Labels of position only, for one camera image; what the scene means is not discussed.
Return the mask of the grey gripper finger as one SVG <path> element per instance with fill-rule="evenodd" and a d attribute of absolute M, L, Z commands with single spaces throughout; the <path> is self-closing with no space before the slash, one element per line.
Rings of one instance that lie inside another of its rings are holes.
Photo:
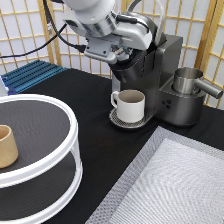
<path fill-rule="evenodd" d="M 116 50 L 118 60 L 127 60 L 130 57 L 129 49 L 126 47 L 120 47 Z"/>

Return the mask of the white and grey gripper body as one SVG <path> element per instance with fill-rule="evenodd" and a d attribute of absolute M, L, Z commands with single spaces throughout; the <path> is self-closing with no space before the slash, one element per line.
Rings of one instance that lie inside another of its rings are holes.
<path fill-rule="evenodd" d="M 87 36 L 88 44 L 84 55 L 108 64 L 117 63 L 116 50 L 120 47 L 146 50 L 153 39 L 147 23 L 131 15 L 118 15 L 117 27 L 107 36 Z"/>

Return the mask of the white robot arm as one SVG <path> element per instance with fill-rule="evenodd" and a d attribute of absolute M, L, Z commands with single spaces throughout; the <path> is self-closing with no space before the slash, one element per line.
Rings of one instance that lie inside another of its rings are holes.
<path fill-rule="evenodd" d="M 63 20 L 87 40 L 84 55 L 108 64 L 126 60 L 133 50 L 152 42 L 149 26 L 137 16 L 120 13 L 117 0 L 63 0 Z"/>

